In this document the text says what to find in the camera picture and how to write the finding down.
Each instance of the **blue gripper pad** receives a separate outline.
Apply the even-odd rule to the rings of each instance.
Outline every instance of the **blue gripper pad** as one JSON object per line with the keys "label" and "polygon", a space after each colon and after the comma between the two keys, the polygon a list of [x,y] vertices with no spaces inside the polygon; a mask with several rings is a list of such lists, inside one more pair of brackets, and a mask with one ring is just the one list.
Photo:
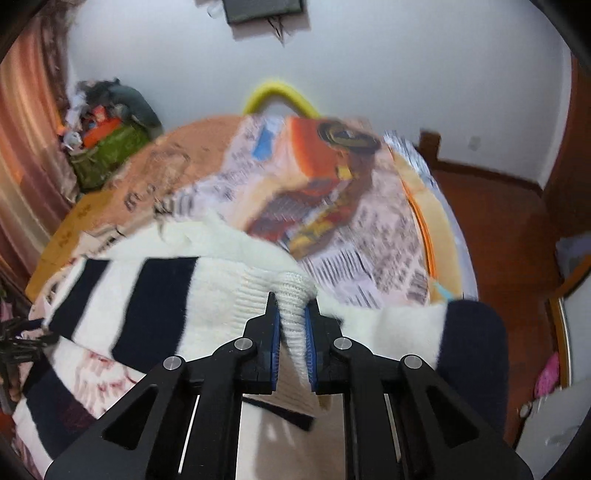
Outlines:
{"label": "blue gripper pad", "polygon": [[277,378],[279,377],[280,326],[281,316],[279,315],[279,309],[277,309],[275,321],[273,322],[273,344],[271,346],[271,385],[273,392],[277,390]]}
{"label": "blue gripper pad", "polygon": [[304,310],[304,318],[306,320],[306,363],[308,365],[308,381],[312,387],[312,392],[315,392],[318,385],[318,376],[316,374],[316,347],[314,345],[312,321],[308,307]]}

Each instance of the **black gripper frame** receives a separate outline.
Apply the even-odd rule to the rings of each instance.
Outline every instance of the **black gripper frame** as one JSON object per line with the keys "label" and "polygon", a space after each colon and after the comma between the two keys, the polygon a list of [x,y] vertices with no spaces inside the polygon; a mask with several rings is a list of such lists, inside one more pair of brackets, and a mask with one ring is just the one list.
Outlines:
{"label": "black gripper frame", "polygon": [[[398,362],[343,341],[339,322],[321,316],[316,301],[306,322],[312,390],[343,395],[348,480],[532,478],[419,357]],[[268,395],[276,385],[273,293],[243,338],[252,345],[236,339],[211,356],[154,367],[51,464],[46,479],[233,480],[242,395]]]}

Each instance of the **navy blue stripe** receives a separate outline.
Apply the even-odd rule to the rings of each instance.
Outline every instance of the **navy blue stripe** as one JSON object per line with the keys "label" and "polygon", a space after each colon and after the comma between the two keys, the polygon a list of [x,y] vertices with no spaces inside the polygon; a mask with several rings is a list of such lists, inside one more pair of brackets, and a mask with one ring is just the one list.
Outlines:
{"label": "navy blue stripe", "polygon": [[31,368],[22,390],[39,439],[52,459],[95,421],[60,381],[45,355]]}
{"label": "navy blue stripe", "polygon": [[80,322],[88,299],[102,277],[109,260],[86,260],[80,277],[61,303],[51,319],[51,331],[68,340],[72,339],[74,330]]}
{"label": "navy blue stripe", "polygon": [[177,352],[196,262],[196,257],[146,260],[112,350],[115,360],[147,373]]}
{"label": "navy blue stripe", "polygon": [[447,314],[437,373],[494,429],[505,429],[509,353],[503,320],[487,305],[455,300]]}

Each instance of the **wooden floor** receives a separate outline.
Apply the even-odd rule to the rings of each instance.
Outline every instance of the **wooden floor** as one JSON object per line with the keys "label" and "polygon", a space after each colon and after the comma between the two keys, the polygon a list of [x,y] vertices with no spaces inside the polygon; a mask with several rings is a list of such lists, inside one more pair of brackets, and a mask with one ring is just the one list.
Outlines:
{"label": "wooden floor", "polygon": [[520,429],[518,410],[556,341],[545,300],[560,285],[556,230],[532,190],[467,174],[435,171],[462,228],[480,299],[503,318],[509,343],[509,406],[505,440]]}

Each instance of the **pink object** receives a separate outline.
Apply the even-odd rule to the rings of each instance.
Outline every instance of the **pink object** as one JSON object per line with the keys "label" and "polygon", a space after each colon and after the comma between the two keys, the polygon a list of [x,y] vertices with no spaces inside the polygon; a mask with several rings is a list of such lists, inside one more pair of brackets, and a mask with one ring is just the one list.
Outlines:
{"label": "pink object", "polygon": [[555,352],[546,363],[542,373],[535,383],[534,396],[536,398],[550,395],[558,380],[560,379],[560,360],[558,359],[558,352]]}

